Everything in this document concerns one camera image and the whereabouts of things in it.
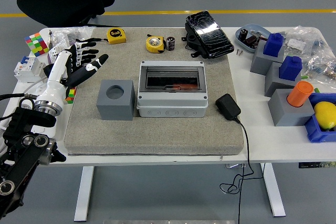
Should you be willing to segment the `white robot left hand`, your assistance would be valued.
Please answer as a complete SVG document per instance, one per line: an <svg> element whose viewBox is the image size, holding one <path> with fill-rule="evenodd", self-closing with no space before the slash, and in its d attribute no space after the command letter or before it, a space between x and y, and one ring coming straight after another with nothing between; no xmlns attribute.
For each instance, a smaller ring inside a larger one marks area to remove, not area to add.
<svg viewBox="0 0 336 224"><path fill-rule="evenodd" d="M59 115L64 106L68 91L91 78L109 58L107 54L82 55L81 43L61 51L51 66L46 90L37 97L36 111Z"/></svg>

